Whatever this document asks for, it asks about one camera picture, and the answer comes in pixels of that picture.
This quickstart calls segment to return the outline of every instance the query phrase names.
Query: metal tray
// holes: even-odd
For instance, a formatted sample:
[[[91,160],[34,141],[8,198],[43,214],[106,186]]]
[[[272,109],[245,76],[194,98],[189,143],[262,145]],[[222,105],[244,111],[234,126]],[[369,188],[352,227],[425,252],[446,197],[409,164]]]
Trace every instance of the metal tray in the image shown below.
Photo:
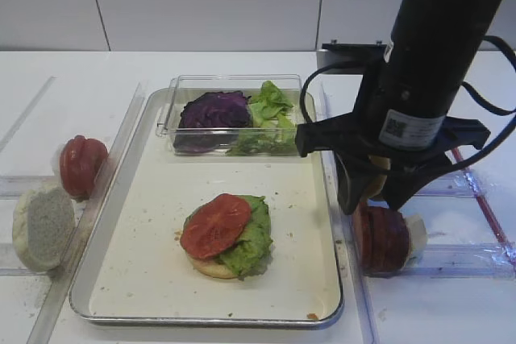
[[[174,155],[155,130],[167,95],[155,92],[142,113],[74,277],[72,309],[111,325],[317,329],[337,321],[341,257],[320,154]],[[266,196],[274,244],[261,276],[206,277],[174,238],[187,215],[223,192]]]

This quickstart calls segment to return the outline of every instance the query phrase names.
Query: purple cabbage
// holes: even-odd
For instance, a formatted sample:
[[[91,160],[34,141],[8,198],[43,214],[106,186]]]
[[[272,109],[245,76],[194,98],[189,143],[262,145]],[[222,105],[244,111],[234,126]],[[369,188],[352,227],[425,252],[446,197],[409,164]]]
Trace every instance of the purple cabbage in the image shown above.
[[[208,92],[186,104],[179,128],[243,128],[251,126],[248,100],[242,92]],[[173,146],[178,151],[204,153],[235,141],[237,134],[204,135],[177,132]]]

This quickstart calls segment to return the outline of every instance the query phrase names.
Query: red tomato slice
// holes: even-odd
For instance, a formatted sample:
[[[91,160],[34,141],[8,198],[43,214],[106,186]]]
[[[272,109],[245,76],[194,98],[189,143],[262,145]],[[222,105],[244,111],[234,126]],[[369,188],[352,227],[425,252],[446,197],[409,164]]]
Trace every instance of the red tomato slice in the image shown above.
[[[71,197],[89,198],[107,155],[106,146],[96,139],[78,135],[68,141],[60,155],[60,175]]]
[[[229,193],[218,195],[192,215],[181,246],[197,259],[209,259],[231,247],[251,219],[251,207]]]

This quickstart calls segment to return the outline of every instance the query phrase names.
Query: white countertop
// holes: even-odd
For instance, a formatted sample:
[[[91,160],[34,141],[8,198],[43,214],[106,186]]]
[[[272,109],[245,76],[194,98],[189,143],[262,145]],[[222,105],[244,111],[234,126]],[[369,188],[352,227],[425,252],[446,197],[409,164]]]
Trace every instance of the white countertop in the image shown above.
[[[305,79],[317,67],[313,52],[274,53],[150,53],[150,52],[0,52],[3,98],[0,99],[0,139],[49,77],[56,79],[35,109],[0,152],[0,176],[50,175],[48,161],[59,143],[78,133],[96,137],[110,147],[132,94],[141,81],[146,92],[169,86],[179,74],[295,73]],[[516,101],[516,76],[494,52],[478,54],[467,78],[495,104],[511,108]],[[349,111],[360,85],[358,76],[321,76],[314,83],[316,99],[322,83],[330,115]],[[479,118],[497,133],[507,118],[484,112],[460,92],[452,107],[457,117]],[[516,167],[510,154],[516,136],[474,169],[487,182],[488,199],[510,240],[516,235],[513,205]],[[14,201],[0,206],[10,216]],[[440,219],[464,239],[483,239],[486,224],[478,210],[471,218]],[[2,230],[2,238],[9,231]],[[0,278],[0,338],[25,342],[37,316],[46,284],[27,277]],[[403,277],[367,280],[381,343],[514,342],[516,283],[513,280]],[[123,342],[368,342],[362,335],[351,276],[344,276],[346,304],[332,327],[315,332],[254,329],[107,329],[82,321],[63,305],[50,343]]]

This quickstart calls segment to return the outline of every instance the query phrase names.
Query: plastic container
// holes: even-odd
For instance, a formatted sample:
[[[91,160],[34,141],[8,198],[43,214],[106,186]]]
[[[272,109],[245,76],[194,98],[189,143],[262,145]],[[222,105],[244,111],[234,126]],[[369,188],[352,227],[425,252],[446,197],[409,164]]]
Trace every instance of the plastic container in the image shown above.
[[[293,107],[286,115],[291,128],[180,128],[186,104],[209,92],[241,91],[246,98],[260,93],[262,84],[271,81],[290,100]],[[301,79],[293,75],[180,76],[171,82],[170,103],[161,119],[160,133],[170,138],[176,155],[298,155],[294,139],[296,125],[302,122],[299,110]]]

